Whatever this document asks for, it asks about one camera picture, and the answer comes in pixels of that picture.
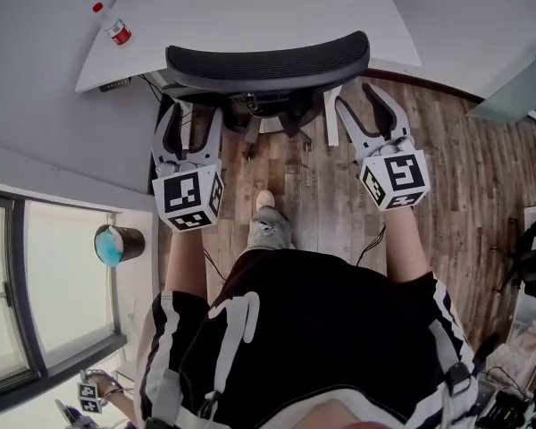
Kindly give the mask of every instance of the office chair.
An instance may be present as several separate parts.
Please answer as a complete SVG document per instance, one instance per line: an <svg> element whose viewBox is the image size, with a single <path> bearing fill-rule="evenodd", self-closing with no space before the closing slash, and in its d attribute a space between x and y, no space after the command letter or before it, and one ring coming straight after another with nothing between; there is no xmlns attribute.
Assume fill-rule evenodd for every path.
<svg viewBox="0 0 536 429"><path fill-rule="evenodd" d="M263 118L278 118L290 138L324 109L323 93L361 75L369 63L367 36L356 31L315 46L251 53L213 53L179 46L166 50L163 92L222 110L224 126L247 142L250 158Z"/></svg>
<svg viewBox="0 0 536 429"><path fill-rule="evenodd" d="M502 292L507 284L513 280L516 288L520 289L524 282L524 293L536 298L536 249L532 249L532 243L536 238L536 222L532 224L522 237L518 234L517 220L509 218L508 223L516 226L515 251L503 251L500 248L492 247L491 251L498 251L513 260L513 264L508 271L507 277L500 288L495 292Z"/></svg>

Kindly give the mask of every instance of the white desk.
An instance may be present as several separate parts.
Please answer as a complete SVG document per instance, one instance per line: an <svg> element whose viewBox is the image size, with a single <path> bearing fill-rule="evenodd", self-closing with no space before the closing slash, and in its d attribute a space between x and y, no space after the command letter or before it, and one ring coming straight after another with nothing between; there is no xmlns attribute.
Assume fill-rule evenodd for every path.
<svg viewBox="0 0 536 429"><path fill-rule="evenodd" d="M113 9L133 36L116 46L100 31L76 92L166 69L169 45L269 51L324 43L362 30L370 40L370 66L374 59L421 64L392 0L117 0Z"/></svg>

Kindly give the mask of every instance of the shoe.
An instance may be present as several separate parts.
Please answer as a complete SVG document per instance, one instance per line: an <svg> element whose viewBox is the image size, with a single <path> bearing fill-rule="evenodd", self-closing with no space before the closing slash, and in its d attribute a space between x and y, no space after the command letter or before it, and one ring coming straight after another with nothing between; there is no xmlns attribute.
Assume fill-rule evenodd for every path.
<svg viewBox="0 0 536 429"><path fill-rule="evenodd" d="M256 211L263 206L271 206L272 208L276 207L274 195L269 190L261 190L256 196Z"/></svg>

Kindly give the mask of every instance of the window frame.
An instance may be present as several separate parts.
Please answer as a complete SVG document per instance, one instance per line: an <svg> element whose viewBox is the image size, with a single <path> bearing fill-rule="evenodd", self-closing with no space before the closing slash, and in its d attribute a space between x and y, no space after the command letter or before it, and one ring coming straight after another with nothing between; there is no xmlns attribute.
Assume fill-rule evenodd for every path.
<svg viewBox="0 0 536 429"><path fill-rule="evenodd" d="M4 263L6 276L4 295L6 297L6 304L12 311L13 328L19 336L22 353L28 364L28 369L6 375L0 379L0 412L20 405L27 400L31 400L39 394L67 381L78 374L80 370L86 369L101 361L127 343L126 337L121 333L121 323L116 299L116 278L115 271L112 268L110 273L110 294L113 308L113 333L83 350L75 351L70 357L59 364L49 368L46 367L38 339L38 330L34 325L26 277L24 233L26 227L25 206L27 200L51 205L69 206L72 208L94 209L71 204L47 202L38 198L5 195L0 192L0 207L5 210ZM101 209L96 209L96 211L114 213Z"/></svg>

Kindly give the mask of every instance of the bottle label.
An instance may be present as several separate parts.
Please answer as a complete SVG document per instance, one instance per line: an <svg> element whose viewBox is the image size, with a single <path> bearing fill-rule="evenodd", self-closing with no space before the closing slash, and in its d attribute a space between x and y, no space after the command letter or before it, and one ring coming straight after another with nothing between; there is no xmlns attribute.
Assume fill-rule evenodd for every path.
<svg viewBox="0 0 536 429"><path fill-rule="evenodd" d="M127 30L127 27L125 27L125 24L121 19L119 19L113 27L106 30L106 32L118 45L122 45L131 38L131 32Z"/></svg>

